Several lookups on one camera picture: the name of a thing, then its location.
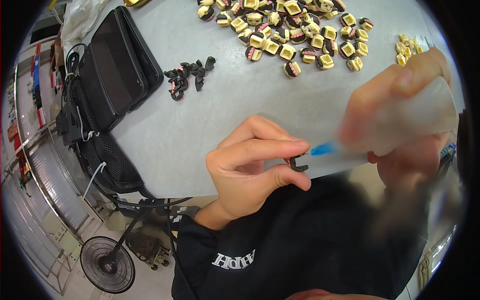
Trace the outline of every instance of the gray table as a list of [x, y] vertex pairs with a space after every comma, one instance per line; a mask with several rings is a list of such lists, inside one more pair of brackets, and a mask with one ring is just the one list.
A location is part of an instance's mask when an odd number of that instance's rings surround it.
[[[111, 132], [136, 166], [146, 188], [157, 197], [216, 194], [205, 167], [205, 155], [251, 114], [263, 115], [291, 135], [316, 146], [334, 137], [353, 90], [390, 64], [396, 63], [398, 34], [416, 37], [427, 49], [430, 34], [415, 0], [350, 0], [347, 12], [357, 19], [368, 17], [375, 27], [369, 31], [369, 55], [363, 69], [351, 72], [346, 61], [334, 57], [335, 67], [319, 71], [316, 65], [299, 62], [299, 78], [288, 79], [278, 57], [263, 55], [257, 62], [245, 58], [246, 47], [237, 34], [213, 20], [197, 18], [194, 0], [153, 0], [131, 14], [160, 67], [171, 70], [180, 62], [216, 58], [216, 66], [205, 77], [201, 92], [194, 86], [185, 99], [173, 101], [167, 82], [136, 111], [129, 113]], [[100, 13], [96, 28], [121, 0], [111, 0]], [[321, 26], [337, 30], [339, 17], [321, 19]], [[90, 42], [93, 30], [84, 39]], [[306, 43], [294, 45], [296, 49]], [[331, 174], [366, 162], [365, 156], [301, 158], [310, 165], [311, 178]], [[267, 162], [271, 167], [282, 160]]]

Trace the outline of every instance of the black tablet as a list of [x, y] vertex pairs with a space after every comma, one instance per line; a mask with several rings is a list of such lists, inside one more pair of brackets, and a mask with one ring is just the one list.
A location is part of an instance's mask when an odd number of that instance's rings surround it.
[[142, 104], [148, 96], [150, 96], [163, 82], [163, 72], [157, 61], [150, 52], [147, 44], [145, 43], [142, 35], [138, 31], [135, 22], [130, 15], [130, 12], [125, 6], [118, 6], [115, 11], [118, 15], [123, 15], [125, 19], [125, 25], [127, 27], [127, 33], [132, 42], [133, 50], [137, 55], [138, 61], [142, 70], [144, 71], [145, 78], [148, 81], [148, 93], [137, 104], [133, 105], [130, 110], [136, 109]]
[[148, 93], [123, 15], [111, 11], [92, 37], [96, 68], [116, 114], [123, 115]]

